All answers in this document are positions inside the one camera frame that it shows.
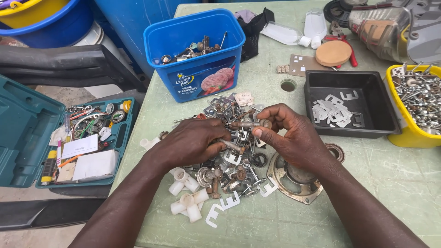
round cork pad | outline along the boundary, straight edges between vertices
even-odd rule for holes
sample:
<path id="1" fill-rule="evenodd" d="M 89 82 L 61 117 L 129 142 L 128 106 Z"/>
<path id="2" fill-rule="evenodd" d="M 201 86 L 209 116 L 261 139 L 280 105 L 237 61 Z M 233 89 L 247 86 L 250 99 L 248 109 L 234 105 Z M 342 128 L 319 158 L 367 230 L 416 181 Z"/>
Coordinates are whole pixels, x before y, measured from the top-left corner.
<path id="1" fill-rule="evenodd" d="M 346 62 L 351 53 L 351 46 L 343 41 L 328 41 L 317 48 L 315 59 L 323 66 L 337 66 Z"/>

tool case lid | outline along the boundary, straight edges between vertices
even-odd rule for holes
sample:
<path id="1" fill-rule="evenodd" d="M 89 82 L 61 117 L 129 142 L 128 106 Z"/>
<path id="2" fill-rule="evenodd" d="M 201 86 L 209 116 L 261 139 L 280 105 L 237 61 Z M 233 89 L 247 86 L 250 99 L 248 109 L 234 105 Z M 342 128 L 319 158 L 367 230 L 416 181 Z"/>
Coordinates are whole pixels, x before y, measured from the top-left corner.
<path id="1" fill-rule="evenodd" d="M 0 187 L 28 188 L 41 174 L 66 106 L 0 75 Z"/>

fingernail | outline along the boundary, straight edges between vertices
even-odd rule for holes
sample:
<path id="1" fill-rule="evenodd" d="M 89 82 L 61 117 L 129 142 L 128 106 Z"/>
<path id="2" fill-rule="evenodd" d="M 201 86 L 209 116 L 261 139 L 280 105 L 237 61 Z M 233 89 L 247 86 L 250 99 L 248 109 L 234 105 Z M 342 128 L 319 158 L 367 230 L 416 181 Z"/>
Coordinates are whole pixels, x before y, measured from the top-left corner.
<path id="1" fill-rule="evenodd" d="M 256 131 L 254 131 L 254 136 L 260 138 L 260 136 L 262 136 L 262 129 L 257 128 Z"/>

table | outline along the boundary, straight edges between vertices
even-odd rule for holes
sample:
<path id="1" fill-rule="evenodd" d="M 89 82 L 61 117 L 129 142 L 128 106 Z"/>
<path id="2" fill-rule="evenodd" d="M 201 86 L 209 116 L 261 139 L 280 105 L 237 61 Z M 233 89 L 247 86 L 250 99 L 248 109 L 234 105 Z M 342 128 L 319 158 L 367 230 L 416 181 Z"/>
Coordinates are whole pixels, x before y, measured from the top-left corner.
<path id="1" fill-rule="evenodd" d="M 181 4 L 176 17 L 226 8 L 232 12 L 250 9 L 261 13 L 264 7 L 272 10 L 276 22 L 303 30 L 305 14 L 312 8 L 323 8 L 328 0 L 253 2 L 229 4 Z M 355 50 L 359 66 L 347 62 L 342 70 L 379 71 L 394 64 L 378 59 L 359 41 L 349 41 Z M 292 53 L 314 55 L 311 48 L 283 45 L 260 35 L 259 55 L 241 63 L 237 87 L 223 92 L 251 90 L 256 103 L 266 106 L 283 102 L 300 114 L 306 114 L 303 85 L 305 78 L 277 74 L 276 66 L 288 64 Z M 297 89 L 283 91 L 280 81 L 294 79 Z M 141 107 L 124 158 L 120 164 L 111 192 L 133 169 L 144 154 L 139 141 L 153 139 L 161 131 L 171 131 L 174 119 L 200 113 L 208 99 L 177 103 L 155 72 Z M 441 245 L 441 148 L 410 149 L 391 144 L 385 137 L 358 139 L 322 136 L 323 141 L 338 144 L 346 153 L 343 165 L 388 209 L 409 226 L 429 246 Z M 262 149 L 268 158 L 274 149 Z M 266 168 L 257 168 L 259 176 Z M 190 224 L 188 217 L 172 215 L 170 204 L 179 199 L 168 192 L 173 183 L 167 174 L 156 192 L 136 241 L 137 246 L 162 248 L 206 247 L 352 247 L 332 204 L 323 191 L 311 204 L 304 205 L 279 191 L 267 198 L 257 194 L 241 200 L 238 206 L 220 212 L 217 228 L 205 223 L 209 209 L 219 200 L 208 200 L 202 208 L 203 219 Z"/>

black plastic tray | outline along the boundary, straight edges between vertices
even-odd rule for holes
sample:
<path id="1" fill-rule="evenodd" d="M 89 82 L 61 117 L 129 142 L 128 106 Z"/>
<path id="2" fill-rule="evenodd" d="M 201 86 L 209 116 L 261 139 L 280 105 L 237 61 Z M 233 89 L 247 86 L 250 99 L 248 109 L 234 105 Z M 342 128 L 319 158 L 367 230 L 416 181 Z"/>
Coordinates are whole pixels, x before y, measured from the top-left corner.
<path id="1" fill-rule="evenodd" d="M 304 90 L 306 115 L 320 135 L 376 139 L 387 134 L 401 134 L 392 102 L 377 71 L 306 71 Z M 359 98 L 344 101 L 344 106 L 351 112 L 361 113 L 365 127 L 352 125 L 355 116 L 344 128 L 330 127 L 323 120 L 318 124 L 314 123 L 314 101 L 324 100 L 329 94 L 341 99 L 340 92 L 346 95 L 353 90 Z"/>

